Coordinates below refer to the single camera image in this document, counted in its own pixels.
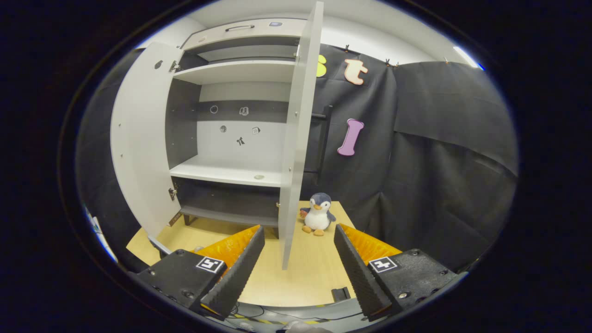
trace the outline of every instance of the wooden table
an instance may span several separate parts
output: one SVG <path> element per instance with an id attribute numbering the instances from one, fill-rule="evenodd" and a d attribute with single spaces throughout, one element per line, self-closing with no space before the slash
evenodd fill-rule
<path id="1" fill-rule="evenodd" d="M 309 203 L 300 201 L 299 206 L 309 207 Z M 337 222 L 353 227 L 338 201 L 332 203 L 330 211 L 337 218 Z M 281 268 L 277 233 L 266 227 L 265 246 L 239 301 L 266 306 L 329 304 L 333 303 L 331 289 L 343 287 L 348 288 L 352 298 L 355 297 L 333 243 L 337 222 L 331 223 L 324 236 L 314 236 L 302 231 L 304 220 L 297 217 L 287 270 Z M 193 250 L 196 246 L 208 246 L 246 228 L 248 226 L 204 218 L 199 218 L 186 226 L 180 219 L 173 226 L 165 227 L 157 240 L 173 251 Z M 152 247 L 144 229 L 140 229 L 134 235 L 127 249 L 148 265 L 160 260 L 158 250 Z"/>

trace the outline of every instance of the white shelf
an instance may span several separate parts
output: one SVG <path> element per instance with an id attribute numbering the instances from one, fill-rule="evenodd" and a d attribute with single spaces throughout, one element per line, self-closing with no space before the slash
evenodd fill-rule
<path id="1" fill-rule="evenodd" d="M 187 69 L 176 73 L 174 78 L 198 85 L 243 81 L 292 82 L 293 72 L 293 61 L 243 60 Z"/>
<path id="2" fill-rule="evenodd" d="M 281 173 L 279 171 L 261 171 L 215 165 L 204 165 L 200 156 L 194 156 L 170 170 L 173 177 L 190 178 L 229 184 L 256 185 L 280 187 Z M 255 179 L 256 175 L 263 175 L 263 179 Z"/>

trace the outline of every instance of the white ceiling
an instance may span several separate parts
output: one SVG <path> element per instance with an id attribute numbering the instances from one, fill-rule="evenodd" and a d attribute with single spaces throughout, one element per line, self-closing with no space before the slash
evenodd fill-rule
<path id="1" fill-rule="evenodd" d="M 219 0 L 189 16 L 207 28 L 249 18 L 307 18 L 314 0 Z M 455 44 L 421 21 L 376 0 L 324 0 L 324 14 L 393 35 L 434 59 L 465 63 Z"/>

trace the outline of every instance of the stuffed penguin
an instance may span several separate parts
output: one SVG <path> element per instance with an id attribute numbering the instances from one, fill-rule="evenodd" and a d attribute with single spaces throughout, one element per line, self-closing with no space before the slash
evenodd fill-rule
<path id="1" fill-rule="evenodd" d="M 300 216 L 304 217 L 302 230 L 307 233 L 314 230 L 314 235 L 323 236 L 329 224 L 337 220 L 329 212 L 329 207 L 331 207 L 331 197 L 327 193 L 313 195 L 310 198 L 310 208 L 300 209 Z"/>

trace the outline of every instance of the cabinet door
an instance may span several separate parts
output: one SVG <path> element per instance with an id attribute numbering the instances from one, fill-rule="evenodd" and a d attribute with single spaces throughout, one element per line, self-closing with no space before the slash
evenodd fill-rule
<path id="1" fill-rule="evenodd" d="M 282 269 L 288 269 L 294 226 L 298 214 L 300 187 L 313 110 L 314 86 L 323 24 L 323 3 L 317 2 L 304 26 L 292 77 L 282 152 L 282 181 L 279 197 L 279 244 Z"/>
<path id="2" fill-rule="evenodd" d="M 127 72 L 111 116 L 111 157 L 131 212 L 150 236 L 158 236 L 181 207 L 169 195 L 173 183 L 165 146 L 170 83 L 183 51 L 152 43 Z"/>

